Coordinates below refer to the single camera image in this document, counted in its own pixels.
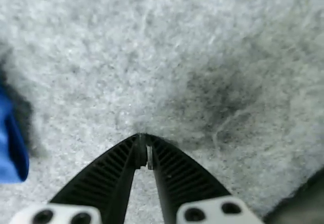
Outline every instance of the dark object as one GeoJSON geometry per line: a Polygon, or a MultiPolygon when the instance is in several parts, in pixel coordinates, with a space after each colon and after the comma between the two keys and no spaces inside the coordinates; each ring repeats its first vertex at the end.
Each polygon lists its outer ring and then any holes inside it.
{"type": "Polygon", "coordinates": [[[184,217],[186,218],[186,221],[202,221],[206,218],[205,213],[198,208],[187,209],[184,217]]]}
{"type": "Polygon", "coordinates": [[[102,154],[50,202],[99,209],[103,224],[124,223],[134,172],[152,163],[165,223],[187,202],[230,195],[202,166],[165,140],[136,134],[102,154]],[[150,159],[147,157],[150,148],[150,159]]]}
{"type": "Polygon", "coordinates": [[[225,214],[240,214],[242,212],[241,208],[235,203],[224,203],[222,205],[222,211],[225,214]]]}
{"type": "Polygon", "coordinates": [[[264,218],[267,224],[324,223],[324,168],[302,185],[291,198],[283,199],[264,218]]]}
{"type": "Polygon", "coordinates": [[[32,220],[32,224],[47,224],[52,220],[53,212],[51,210],[43,210],[39,212],[32,220]]]}
{"type": "Polygon", "coordinates": [[[71,220],[71,224],[90,224],[90,222],[91,216],[85,212],[75,215],[71,220]]]}

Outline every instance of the ribbed rubber pad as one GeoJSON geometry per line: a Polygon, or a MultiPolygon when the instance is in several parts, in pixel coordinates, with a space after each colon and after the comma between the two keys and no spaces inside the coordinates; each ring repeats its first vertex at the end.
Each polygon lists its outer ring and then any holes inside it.
{"type": "Polygon", "coordinates": [[[123,223],[134,172],[140,168],[139,137],[134,135],[102,154],[50,202],[93,206],[99,209],[103,224],[123,223]]]}
{"type": "Polygon", "coordinates": [[[146,143],[152,146],[165,223],[176,223],[176,213],[184,203],[230,195],[216,178],[177,147],[155,136],[146,137],[146,143]]]}

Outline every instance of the screw hole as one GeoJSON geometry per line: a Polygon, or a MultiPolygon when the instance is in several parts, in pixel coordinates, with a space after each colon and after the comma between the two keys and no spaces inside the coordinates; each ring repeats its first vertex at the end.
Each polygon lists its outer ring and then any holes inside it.
{"type": "Polygon", "coordinates": [[[201,221],[206,218],[205,213],[198,208],[189,208],[184,213],[186,221],[201,221]]]}
{"type": "Polygon", "coordinates": [[[33,220],[33,224],[47,224],[51,221],[53,217],[53,212],[51,210],[42,210],[39,213],[37,213],[33,220]]]}
{"type": "Polygon", "coordinates": [[[71,220],[71,224],[90,224],[90,222],[91,216],[86,212],[76,214],[71,220]]]}
{"type": "Polygon", "coordinates": [[[225,214],[230,214],[230,215],[240,214],[242,212],[241,208],[237,204],[232,202],[224,203],[222,205],[222,211],[225,214]]]}

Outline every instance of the gray carpet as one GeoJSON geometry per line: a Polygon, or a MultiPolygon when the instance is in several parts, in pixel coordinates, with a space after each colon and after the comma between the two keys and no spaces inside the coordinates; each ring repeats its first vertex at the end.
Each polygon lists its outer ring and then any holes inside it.
{"type": "MultiPolygon", "coordinates": [[[[0,0],[31,159],[0,223],[136,132],[178,143],[259,216],[324,165],[324,0],[0,0]]],[[[135,176],[126,223],[162,223],[135,176]]]]}

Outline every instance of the blue object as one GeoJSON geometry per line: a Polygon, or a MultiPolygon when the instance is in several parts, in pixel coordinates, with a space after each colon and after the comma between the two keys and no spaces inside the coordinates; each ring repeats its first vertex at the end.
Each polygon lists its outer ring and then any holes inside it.
{"type": "Polygon", "coordinates": [[[23,182],[28,169],[28,153],[13,115],[13,105],[0,88],[0,183],[23,182]]]}

